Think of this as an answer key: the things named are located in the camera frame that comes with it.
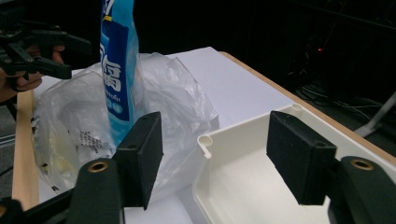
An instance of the white plastic container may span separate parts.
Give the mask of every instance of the white plastic container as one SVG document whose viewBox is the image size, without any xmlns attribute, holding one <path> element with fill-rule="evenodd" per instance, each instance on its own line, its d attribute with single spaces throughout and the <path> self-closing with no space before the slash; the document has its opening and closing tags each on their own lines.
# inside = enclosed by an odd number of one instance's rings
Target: white plastic container
<svg viewBox="0 0 396 224">
<path fill-rule="evenodd" d="M 337 146 L 336 159 L 358 156 L 381 165 L 396 182 L 396 168 L 300 105 L 292 114 Z M 201 135 L 201 170 L 194 199 L 208 223 L 330 223 L 329 198 L 323 205 L 299 205 L 266 155 L 269 113 Z"/>
</svg>

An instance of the wooden table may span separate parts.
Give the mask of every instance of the wooden table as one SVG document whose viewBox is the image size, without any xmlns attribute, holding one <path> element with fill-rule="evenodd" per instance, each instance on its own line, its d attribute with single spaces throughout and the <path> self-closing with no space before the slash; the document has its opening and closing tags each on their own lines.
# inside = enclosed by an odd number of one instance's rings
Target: wooden table
<svg viewBox="0 0 396 224">
<path fill-rule="evenodd" d="M 312 105 L 301 100 L 294 94 L 286 91 L 275 82 L 267 77 L 258 73 L 254 69 L 248 67 L 246 64 L 241 63 L 232 55 L 222 52 L 224 56 L 239 64 L 249 71 L 252 75 L 258 77 L 263 82 L 268 83 L 276 90 L 282 92 L 297 104 L 309 109 L 315 115 L 331 124 L 335 129 L 344 133 L 352 140 L 363 145 L 364 147 L 372 150 L 375 154 L 382 157 L 384 160 L 389 161 L 391 164 L 396 165 L 396 158 L 389 155 L 386 151 L 368 142 L 366 139 L 360 137 L 356 133 L 350 131 L 342 124 L 334 119 L 326 116 L 322 112 L 315 109 Z M 32 91 L 22 92 L 18 95 L 18 113 L 17 113 L 17 128 L 16 128 L 16 141 L 15 141 L 15 155 L 14 155 L 14 172 L 13 172 L 13 186 L 12 198 L 21 201 L 22 208 L 27 210 L 39 203 L 38 195 L 38 172 L 35 168 L 35 156 L 32 143 L 32 127 L 31 118 L 35 106 L 34 94 Z"/>
</svg>

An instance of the blue bottle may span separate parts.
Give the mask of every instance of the blue bottle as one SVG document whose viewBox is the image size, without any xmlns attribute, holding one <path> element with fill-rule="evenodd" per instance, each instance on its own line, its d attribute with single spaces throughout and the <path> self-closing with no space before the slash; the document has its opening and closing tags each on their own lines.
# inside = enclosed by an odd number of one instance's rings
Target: blue bottle
<svg viewBox="0 0 396 224">
<path fill-rule="evenodd" d="M 100 57 L 111 135 L 118 146 L 134 125 L 132 86 L 138 53 L 134 0 L 103 0 Z"/>
</svg>

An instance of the white tray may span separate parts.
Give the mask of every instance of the white tray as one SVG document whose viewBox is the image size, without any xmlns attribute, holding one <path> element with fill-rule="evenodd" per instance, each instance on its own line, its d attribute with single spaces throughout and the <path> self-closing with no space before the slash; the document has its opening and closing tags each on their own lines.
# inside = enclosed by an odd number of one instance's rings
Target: white tray
<svg viewBox="0 0 396 224">
<path fill-rule="evenodd" d="M 396 168 L 300 105 L 292 114 L 337 146 L 336 159 L 358 156 L 381 165 L 396 182 Z M 269 113 L 201 135 L 202 168 L 193 183 L 194 199 L 208 223 L 330 223 L 323 205 L 299 205 L 266 155 Z"/>
</svg>

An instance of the clear plastic bag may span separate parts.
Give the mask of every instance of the clear plastic bag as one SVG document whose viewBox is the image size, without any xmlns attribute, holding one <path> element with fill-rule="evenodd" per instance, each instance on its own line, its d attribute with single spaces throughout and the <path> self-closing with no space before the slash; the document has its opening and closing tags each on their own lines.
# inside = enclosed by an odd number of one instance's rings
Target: clear plastic bag
<svg viewBox="0 0 396 224">
<path fill-rule="evenodd" d="M 95 64 L 37 101 L 36 164 L 58 193 L 74 187 L 85 162 L 115 153 L 98 73 Z M 197 137 L 218 129 L 219 116 L 182 62 L 159 53 L 139 55 L 131 94 L 134 121 L 150 112 L 162 115 L 164 155 L 151 195 L 155 201 L 192 183 L 202 159 Z"/>
</svg>

